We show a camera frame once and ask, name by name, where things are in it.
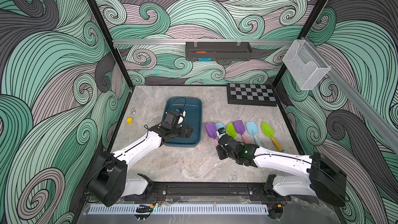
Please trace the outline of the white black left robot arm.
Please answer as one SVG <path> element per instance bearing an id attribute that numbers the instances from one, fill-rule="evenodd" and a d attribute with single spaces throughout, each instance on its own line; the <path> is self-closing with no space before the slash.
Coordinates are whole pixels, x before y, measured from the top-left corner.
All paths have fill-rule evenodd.
<path id="1" fill-rule="evenodd" d="M 173 138 L 189 138 L 193 128 L 183 124 L 185 116 L 186 111 L 181 108 L 168 111 L 160 124 L 147 128 L 147 133 L 129 146 L 115 152 L 102 152 L 90 172 L 88 193 L 105 206 L 132 195 L 151 197 L 152 180 L 141 174 L 127 179 L 127 172 L 145 155 Z"/>

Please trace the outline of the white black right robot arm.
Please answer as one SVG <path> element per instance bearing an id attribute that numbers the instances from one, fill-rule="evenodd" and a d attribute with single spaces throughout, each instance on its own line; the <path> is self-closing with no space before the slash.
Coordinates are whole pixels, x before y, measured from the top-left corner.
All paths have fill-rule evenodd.
<path id="1" fill-rule="evenodd" d="M 216 150 L 220 160 L 231 158 L 245 167 L 288 173 L 276 176 L 270 183 L 269 189 L 279 196 L 314 196 L 333 206 L 346 205 L 347 174 L 319 152 L 311 156 L 292 155 L 238 142 L 228 134 L 219 137 Z"/>

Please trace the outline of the light blue shovel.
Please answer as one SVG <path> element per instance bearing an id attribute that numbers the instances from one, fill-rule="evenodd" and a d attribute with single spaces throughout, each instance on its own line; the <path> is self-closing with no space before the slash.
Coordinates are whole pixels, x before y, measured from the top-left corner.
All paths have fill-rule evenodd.
<path id="1" fill-rule="evenodd" d="M 262 147 L 262 143 L 259 141 L 257 137 L 257 133 L 259 132 L 257 124 L 252 121 L 246 122 L 246 129 L 248 133 L 253 136 L 256 145 Z"/>
<path id="2" fill-rule="evenodd" d="M 222 124 L 222 123 L 216 123 L 215 126 L 216 126 L 216 129 L 217 129 L 217 130 L 218 130 L 219 128 L 221 128 L 221 127 L 224 127 L 224 128 L 225 128 L 225 125 Z"/>

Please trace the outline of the green shovel yellow handle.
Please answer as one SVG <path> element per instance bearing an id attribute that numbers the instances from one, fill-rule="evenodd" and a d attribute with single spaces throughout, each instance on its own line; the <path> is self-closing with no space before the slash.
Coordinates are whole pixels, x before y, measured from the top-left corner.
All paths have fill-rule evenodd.
<path id="1" fill-rule="evenodd" d="M 285 151 L 284 148 L 274 138 L 275 132 L 274 132 L 273 128 L 268 123 L 263 121 L 261 124 L 261 129 L 262 129 L 263 134 L 271 139 L 274 146 L 276 147 L 276 149 L 279 152 Z"/>

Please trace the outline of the purple shovel pink handle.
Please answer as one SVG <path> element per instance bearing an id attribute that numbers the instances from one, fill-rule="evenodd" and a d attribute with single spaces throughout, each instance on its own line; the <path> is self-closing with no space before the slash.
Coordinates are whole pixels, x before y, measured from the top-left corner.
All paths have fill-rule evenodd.
<path id="1" fill-rule="evenodd" d="M 208 123 L 205 124 L 205 130 L 207 135 L 214 140 L 215 144 L 218 145 L 218 140 L 217 140 L 217 128 L 215 123 Z"/>
<path id="2" fill-rule="evenodd" d="M 242 137 L 243 142 L 249 144 L 247 138 L 245 137 L 245 126 L 242 120 L 233 121 L 233 125 L 235 127 L 235 131 Z"/>

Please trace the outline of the dark teal storage box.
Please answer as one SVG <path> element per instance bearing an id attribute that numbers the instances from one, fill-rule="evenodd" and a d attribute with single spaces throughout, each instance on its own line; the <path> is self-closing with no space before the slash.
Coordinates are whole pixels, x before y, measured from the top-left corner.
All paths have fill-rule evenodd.
<path id="1" fill-rule="evenodd" d="M 190 125 L 192 133 L 189 138 L 173 138 L 164 145 L 169 147 L 193 148 L 201 140 L 202 133 L 202 101 L 195 97 L 175 96 L 167 100 L 163 118 L 168 110 L 181 108 L 185 111 L 183 125 Z"/>

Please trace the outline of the green shovel brown handle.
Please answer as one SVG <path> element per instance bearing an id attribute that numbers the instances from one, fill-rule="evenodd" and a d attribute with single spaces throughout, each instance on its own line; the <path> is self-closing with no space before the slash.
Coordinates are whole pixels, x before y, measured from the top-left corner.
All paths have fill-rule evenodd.
<path id="1" fill-rule="evenodd" d="M 236 130 L 235 130 L 235 127 L 234 127 L 233 123 L 229 122 L 229 123 L 227 124 L 226 133 L 227 133 L 229 136 L 231 136 L 232 138 L 234 138 L 234 139 L 237 137 L 237 132 L 236 132 Z"/>

